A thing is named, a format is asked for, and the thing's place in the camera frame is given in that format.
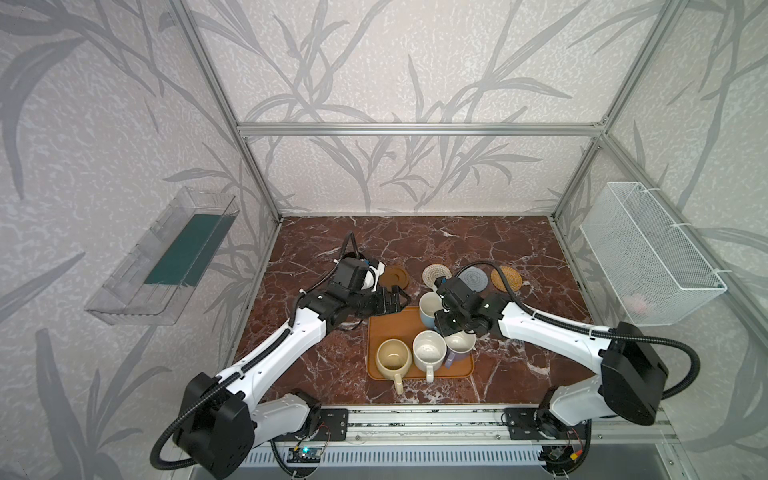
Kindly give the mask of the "light blue mug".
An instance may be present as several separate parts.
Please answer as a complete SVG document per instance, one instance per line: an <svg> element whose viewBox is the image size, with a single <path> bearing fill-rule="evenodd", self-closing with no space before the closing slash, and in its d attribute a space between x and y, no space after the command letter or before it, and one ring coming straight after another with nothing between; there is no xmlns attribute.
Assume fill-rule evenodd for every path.
<svg viewBox="0 0 768 480"><path fill-rule="evenodd" d="M435 315L443 309L441 297L436 292L427 292L420 297L418 307L423 325L427 329L435 330Z"/></svg>

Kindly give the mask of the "beige yellow mug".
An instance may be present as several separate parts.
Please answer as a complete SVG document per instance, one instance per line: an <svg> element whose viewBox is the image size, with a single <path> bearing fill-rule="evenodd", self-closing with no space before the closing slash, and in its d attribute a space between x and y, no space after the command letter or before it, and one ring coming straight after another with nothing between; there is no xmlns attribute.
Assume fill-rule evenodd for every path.
<svg viewBox="0 0 768 480"><path fill-rule="evenodd" d="M392 381L398 395L404 394L404 379L412 366L410 348L399 339L387 339L382 342L375 355L378 372L385 380Z"/></svg>

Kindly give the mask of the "rattan wicker coaster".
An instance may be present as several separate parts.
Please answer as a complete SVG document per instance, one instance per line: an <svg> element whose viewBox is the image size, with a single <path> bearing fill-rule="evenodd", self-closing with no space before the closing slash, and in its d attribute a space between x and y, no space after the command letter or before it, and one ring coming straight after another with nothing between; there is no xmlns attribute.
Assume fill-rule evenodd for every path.
<svg viewBox="0 0 768 480"><path fill-rule="evenodd" d="M517 293L523 286L521 274L509 266L502 266L499 270L494 269L490 278L494 287L500 291L505 291L505 285L508 285L513 292Z"/></svg>

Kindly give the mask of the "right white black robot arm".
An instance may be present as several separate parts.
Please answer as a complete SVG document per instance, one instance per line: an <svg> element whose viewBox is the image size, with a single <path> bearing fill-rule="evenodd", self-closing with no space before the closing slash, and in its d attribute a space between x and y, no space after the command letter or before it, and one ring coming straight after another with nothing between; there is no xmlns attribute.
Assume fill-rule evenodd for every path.
<svg viewBox="0 0 768 480"><path fill-rule="evenodd" d="M627 322L605 327L552 315L525 304L509 284L487 297L457 276L438 275L432 285L441 299L435 326L442 336L463 332L520 340L591 371L585 380L547 391L532 416L544 438L615 416L650 426L660 403L685 391L701 371L698 353L683 342L647 336Z"/></svg>

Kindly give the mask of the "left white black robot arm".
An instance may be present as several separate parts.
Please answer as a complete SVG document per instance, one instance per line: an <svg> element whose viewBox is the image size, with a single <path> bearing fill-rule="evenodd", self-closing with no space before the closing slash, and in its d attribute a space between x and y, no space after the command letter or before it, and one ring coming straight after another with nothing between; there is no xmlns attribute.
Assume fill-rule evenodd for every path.
<svg viewBox="0 0 768 480"><path fill-rule="evenodd" d="M216 479L231 475L250 450L279 436L316 430L320 404L304 393L270 402L264 394L306 351L348 317L359 320L402 311L411 301L386 287L382 262L365 257L348 233L333 267L300 290L288 319L264 342L215 376L200 373L186 386L178 417L160 434L149 462L160 471L199 465Z"/></svg>

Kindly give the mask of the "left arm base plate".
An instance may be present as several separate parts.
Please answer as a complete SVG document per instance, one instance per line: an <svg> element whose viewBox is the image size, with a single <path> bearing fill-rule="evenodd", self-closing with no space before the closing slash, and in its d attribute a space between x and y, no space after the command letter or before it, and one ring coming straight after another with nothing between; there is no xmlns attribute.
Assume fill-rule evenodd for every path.
<svg viewBox="0 0 768 480"><path fill-rule="evenodd" d="M347 438L349 410L346 408L321 408L312 411L305 424L297 432L282 435L278 441L299 442L326 441L341 442Z"/></svg>

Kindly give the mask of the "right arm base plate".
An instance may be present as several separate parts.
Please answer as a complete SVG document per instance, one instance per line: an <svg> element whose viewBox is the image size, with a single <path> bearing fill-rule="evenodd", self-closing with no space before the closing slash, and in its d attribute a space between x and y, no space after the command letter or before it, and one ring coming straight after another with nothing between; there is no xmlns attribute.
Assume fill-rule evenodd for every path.
<svg viewBox="0 0 768 480"><path fill-rule="evenodd" d="M586 440L591 435L586 422L568 426L538 407L505 408L501 423L507 428L511 440Z"/></svg>

